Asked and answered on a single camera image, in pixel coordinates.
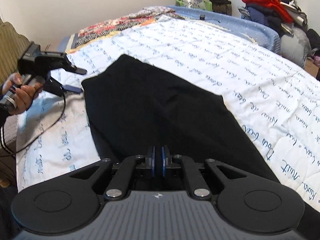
silver screw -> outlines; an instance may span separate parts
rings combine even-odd
[[[122,195],[122,192],[119,189],[113,188],[113,189],[107,190],[106,195],[108,197],[120,197]]]
[[[205,188],[198,188],[193,193],[198,197],[206,197],[210,194],[210,191]]]

white bed sheet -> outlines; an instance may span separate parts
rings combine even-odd
[[[281,183],[320,211],[320,83],[315,78],[249,41],[201,22],[175,19],[125,30],[71,54],[75,65],[88,70],[86,76],[64,70],[52,76],[80,86],[121,54],[222,95]],[[49,93],[35,100],[19,117],[17,149],[52,124],[62,106],[61,98]],[[67,95],[63,119],[17,155],[18,189],[98,160],[84,97]]]

green plastic chair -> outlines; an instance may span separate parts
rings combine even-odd
[[[204,4],[205,4],[205,10],[212,12],[212,2],[210,2],[210,1],[205,1],[205,0],[203,0],[203,1],[204,1]],[[184,6],[183,1],[181,1],[181,0],[176,0],[176,2],[177,2],[177,5],[178,5],[178,6],[182,6],[182,7]]]

cardboard box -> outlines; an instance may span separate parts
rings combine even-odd
[[[317,80],[320,80],[320,68],[313,64],[310,60],[307,60],[304,70]]]

red garment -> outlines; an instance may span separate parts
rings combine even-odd
[[[256,3],[263,7],[275,10],[286,23],[293,23],[293,18],[288,14],[278,0],[242,0],[245,4]]]

